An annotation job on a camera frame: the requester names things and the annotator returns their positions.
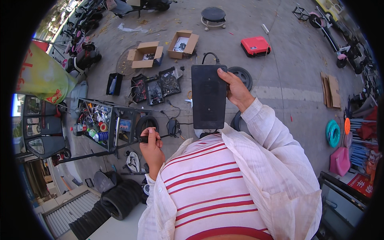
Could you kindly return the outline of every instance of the white jacket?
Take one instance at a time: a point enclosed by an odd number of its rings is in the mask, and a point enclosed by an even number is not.
[[[321,190],[303,148],[275,111],[255,101],[241,115],[253,138],[227,124],[223,141],[239,166],[245,184],[273,239],[311,239],[321,218]],[[192,143],[184,141],[169,160]],[[138,239],[172,240],[177,209],[167,193],[160,169],[150,185],[148,207],[139,220]]]

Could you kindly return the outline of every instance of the open cardboard box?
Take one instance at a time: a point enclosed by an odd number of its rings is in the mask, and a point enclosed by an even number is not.
[[[131,60],[132,68],[151,68],[153,64],[160,66],[163,59],[163,48],[159,41],[140,43],[137,49],[131,49],[127,60]],[[155,54],[152,60],[143,60],[144,54]]]
[[[168,56],[170,58],[178,58],[178,59],[183,58],[182,52],[173,51],[173,48],[175,47],[175,44],[176,44],[179,37],[189,38],[188,43],[187,43],[187,45],[184,49],[184,52],[183,52],[186,54],[192,54],[192,52],[195,49],[195,46],[197,44],[197,41],[199,40],[199,35],[193,34],[192,31],[190,31],[190,30],[177,31],[175,36],[173,37],[172,42],[169,45],[169,48],[168,48]]]
[[[323,72],[321,81],[323,82],[324,104],[328,108],[341,109],[341,100],[339,95],[339,83],[334,76]]]

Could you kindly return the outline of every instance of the stack of tires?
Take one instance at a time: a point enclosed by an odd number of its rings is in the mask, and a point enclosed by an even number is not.
[[[84,213],[83,216],[70,223],[69,227],[79,240],[84,240],[110,217],[101,202],[97,201],[91,211]]]
[[[142,200],[141,186],[134,180],[124,180],[108,192],[101,194],[101,203],[117,220],[123,220]]]

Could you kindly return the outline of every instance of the scissors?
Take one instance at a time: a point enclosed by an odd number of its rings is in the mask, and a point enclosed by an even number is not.
[[[190,102],[191,103],[191,108],[193,107],[193,102],[192,102],[192,91],[189,91],[187,93],[188,99],[185,99],[184,101]]]

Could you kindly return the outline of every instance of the pink stool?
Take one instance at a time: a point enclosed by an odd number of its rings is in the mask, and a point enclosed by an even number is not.
[[[351,163],[349,161],[348,148],[339,147],[334,153],[331,154],[331,163],[329,166],[330,172],[344,176],[350,167]]]

